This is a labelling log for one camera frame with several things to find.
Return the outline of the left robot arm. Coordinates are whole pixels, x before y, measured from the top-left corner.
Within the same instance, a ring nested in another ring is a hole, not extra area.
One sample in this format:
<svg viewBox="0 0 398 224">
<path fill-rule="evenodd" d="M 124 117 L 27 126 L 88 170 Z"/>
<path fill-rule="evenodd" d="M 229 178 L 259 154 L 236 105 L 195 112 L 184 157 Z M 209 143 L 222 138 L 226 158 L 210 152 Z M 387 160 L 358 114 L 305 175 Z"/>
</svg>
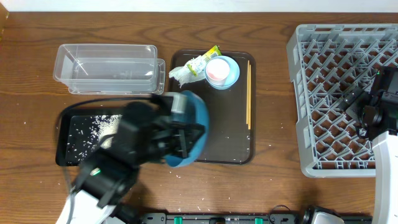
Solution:
<svg viewBox="0 0 398 224">
<path fill-rule="evenodd" d="M 68 183 L 58 223 L 139 223 L 139 213 L 121 200 L 136 183 L 141 165 L 165 162 L 183 167 L 201 155 L 210 118 L 205 102 L 190 91 L 129 97 L 117 131 L 105 135 Z"/>
</svg>

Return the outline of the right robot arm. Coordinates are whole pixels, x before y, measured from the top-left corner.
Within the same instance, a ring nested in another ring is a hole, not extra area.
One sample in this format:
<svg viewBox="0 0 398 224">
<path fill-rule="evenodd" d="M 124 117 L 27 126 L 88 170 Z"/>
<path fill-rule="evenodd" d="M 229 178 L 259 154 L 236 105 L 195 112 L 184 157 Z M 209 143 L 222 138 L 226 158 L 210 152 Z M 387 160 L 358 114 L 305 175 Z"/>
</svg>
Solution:
<svg viewBox="0 0 398 224">
<path fill-rule="evenodd" d="M 357 87 L 339 104 L 359 126 L 356 134 L 368 139 L 376 165 L 372 224 L 397 223 L 397 68 L 381 67 L 370 92 Z"/>
</svg>

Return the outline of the dark blue plate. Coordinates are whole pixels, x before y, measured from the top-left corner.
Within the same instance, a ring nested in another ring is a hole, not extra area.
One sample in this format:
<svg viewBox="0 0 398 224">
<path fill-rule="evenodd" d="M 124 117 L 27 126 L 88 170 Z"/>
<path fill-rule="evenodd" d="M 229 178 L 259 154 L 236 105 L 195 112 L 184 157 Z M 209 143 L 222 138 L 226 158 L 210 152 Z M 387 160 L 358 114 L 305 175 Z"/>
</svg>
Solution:
<svg viewBox="0 0 398 224">
<path fill-rule="evenodd" d="M 182 91 L 180 94 L 186 97 L 187 103 L 189 105 L 193 106 L 193 112 L 186 112 L 185 117 L 181 119 L 178 118 L 177 121 L 192 120 L 196 124 L 203 125 L 205 127 L 205 132 L 193 145 L 193 148 L 188 153 L 187 158 L 179 159 L 177 156 L 166 156 L 165 161 L 170 167 L 187 166 L 197 160 L 205 149 L 209 133 L 210 119 L 205 102 L 199 96 L 188 90 Z"/>
</svg>

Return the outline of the brown serving tray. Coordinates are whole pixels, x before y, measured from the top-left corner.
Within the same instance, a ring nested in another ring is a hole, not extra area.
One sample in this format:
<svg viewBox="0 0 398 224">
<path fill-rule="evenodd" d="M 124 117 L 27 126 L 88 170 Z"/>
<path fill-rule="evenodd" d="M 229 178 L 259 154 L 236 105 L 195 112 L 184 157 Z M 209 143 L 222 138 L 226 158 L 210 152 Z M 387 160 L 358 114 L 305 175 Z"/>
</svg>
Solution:
<svg viewBox="0 0 398 224">
<path fill-rule="evenodd" d="M 171 78 L 168 91 L 192 91 L 206 104 L 210 117 L 210 130 L 205 149 L 196 160 L 203 163 L 243 165 L 255 154 L 256 122 L 256 61 L 246 52 L 222 52 L 239 65 L 237 82 L 227 90 L 217 90 L 206 80 L 184 84 Z M 246 71 L 250 61 L 251 74 L 251 130 L 246 124 Z"/>
</svg>

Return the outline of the pile of white rice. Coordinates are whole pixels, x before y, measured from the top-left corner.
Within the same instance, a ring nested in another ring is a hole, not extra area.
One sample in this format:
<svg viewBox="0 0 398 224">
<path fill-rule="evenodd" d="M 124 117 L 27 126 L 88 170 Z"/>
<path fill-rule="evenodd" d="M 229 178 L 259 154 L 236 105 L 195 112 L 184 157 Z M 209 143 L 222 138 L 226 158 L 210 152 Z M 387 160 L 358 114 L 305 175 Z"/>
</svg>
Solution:
<svg viewBox="0 0 398 224">
<path fill-rule="evenodd" d="M 117 132 L 120 119 L 121 115 L 74 116 L 67 135 L 67 164 L 76 166 L 88 157 L 104 136 Z"/>
</svg>

